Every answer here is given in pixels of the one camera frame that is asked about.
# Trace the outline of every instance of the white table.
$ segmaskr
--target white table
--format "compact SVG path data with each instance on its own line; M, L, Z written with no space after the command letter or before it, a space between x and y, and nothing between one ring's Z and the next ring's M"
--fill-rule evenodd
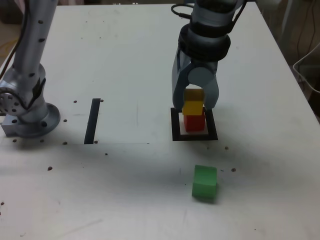
M61 123L1 132L1 240L319 239L320 127L255 3L218 66L219 140L172 142L186 23L170 5L57 8L41 62ZM98 144L84 145L93 98ZM191 197L196 164L218 168L213 204Z

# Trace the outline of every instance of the red block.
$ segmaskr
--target red block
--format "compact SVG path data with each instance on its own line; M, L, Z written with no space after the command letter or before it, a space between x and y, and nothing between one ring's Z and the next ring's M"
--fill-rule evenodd
M205 130L206 116L202 111L202 115L184 115L183 116L184 128L187 133L201 132Z

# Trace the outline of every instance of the green block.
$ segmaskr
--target green block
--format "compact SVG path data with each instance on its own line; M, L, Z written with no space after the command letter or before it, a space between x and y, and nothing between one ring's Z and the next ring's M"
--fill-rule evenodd
M195 165L192 196L214 199L217 192L217 169L212 166Z

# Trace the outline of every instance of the black tape strip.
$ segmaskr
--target black tape strip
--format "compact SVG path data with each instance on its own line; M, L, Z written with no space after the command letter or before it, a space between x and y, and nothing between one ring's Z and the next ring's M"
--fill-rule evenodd
M88 125L86 126L86 132L84 137L84 144L94 144L96 126L99 115L100 100L100 98L92 99Z

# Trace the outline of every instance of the yellow block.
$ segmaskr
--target yellow block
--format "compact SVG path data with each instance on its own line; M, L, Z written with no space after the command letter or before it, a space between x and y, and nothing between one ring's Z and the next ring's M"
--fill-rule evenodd
M205 93L203 89L184 90L183 115L202 115Z

